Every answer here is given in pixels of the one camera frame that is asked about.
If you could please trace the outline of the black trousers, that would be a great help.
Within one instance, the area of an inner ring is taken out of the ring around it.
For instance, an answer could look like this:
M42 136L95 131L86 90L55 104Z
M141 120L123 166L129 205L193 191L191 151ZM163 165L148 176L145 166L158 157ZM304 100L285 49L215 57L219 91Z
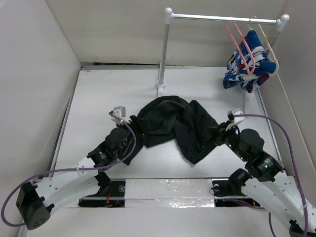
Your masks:
M219 124L196 100L187 102L179 96L162 96L148 103L136 116L148 122L141 147L151 148L175 140L191 164L197 164L216 148Z

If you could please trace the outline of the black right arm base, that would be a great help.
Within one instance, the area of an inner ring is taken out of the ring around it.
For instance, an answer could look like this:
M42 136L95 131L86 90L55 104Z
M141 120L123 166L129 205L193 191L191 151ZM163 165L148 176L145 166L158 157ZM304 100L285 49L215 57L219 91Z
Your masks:
M246 197L238 189L229 187L228 180L213 180L213 187L209 193L214 197L216 207L250 207L253 209L264 209L260 204Z

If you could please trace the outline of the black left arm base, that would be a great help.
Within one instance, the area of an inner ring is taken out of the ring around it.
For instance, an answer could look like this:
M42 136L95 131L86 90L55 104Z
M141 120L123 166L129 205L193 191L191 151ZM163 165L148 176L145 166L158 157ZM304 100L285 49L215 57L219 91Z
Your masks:
M85 208L123 208L125 207L126 180L113 180L109 189L104 193L83 197L79 200L79 207Z

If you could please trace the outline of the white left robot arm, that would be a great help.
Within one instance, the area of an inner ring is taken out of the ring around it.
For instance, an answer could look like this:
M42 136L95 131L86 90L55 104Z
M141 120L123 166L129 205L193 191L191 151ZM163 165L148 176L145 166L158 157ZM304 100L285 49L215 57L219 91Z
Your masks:
M136 116L124 120L112 116L117 127L72 168L54 170L51 178L34 184L31 180L19 188L18 211L28 230L46 223L60 208L86 197L106 195L111 180L105 173L119 163L128 163L143 147L145 126Z

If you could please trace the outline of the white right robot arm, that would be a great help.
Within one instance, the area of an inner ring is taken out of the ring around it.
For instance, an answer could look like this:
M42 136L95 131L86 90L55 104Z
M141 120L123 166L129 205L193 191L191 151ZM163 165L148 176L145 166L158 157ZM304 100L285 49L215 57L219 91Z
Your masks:
M279 162L263 150L264 140L257 131L239 131L236 125L222 123L217 144L227 145L245 162L245 168L215 186L217 197L248 196L277 217L290 236L316 235L316 208L301 196L294 178L287 176Z

